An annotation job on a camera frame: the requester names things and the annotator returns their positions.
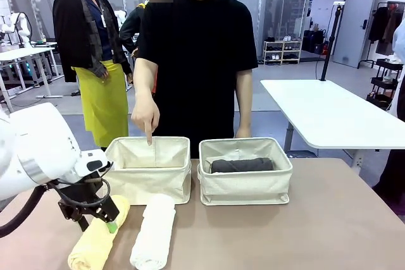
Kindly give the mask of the person's right hand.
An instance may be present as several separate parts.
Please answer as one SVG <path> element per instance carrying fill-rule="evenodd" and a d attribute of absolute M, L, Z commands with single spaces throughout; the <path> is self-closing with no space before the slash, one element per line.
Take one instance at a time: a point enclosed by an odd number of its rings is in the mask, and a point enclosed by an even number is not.
<path fill-rule="evenodd" d="M 137 92 L 135 106 L 132 111 L 132 122 L 145 133 L 147 144 L 153 141 L 153 132 L 159 124 L 159 109 L 150 92 Z"/>

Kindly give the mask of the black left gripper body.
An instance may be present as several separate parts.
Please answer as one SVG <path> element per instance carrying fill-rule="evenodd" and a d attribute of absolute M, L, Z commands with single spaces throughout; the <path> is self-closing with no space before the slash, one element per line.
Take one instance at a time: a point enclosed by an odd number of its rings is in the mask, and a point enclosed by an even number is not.
<path fill-rule="evenodd" d="M 85 214 L 112 223 L 119 215 L 113 202 L 109 182 L 91 173 L 76 183 L 58 179 L 59 208 L 66 219 L 79 222 Z"/>

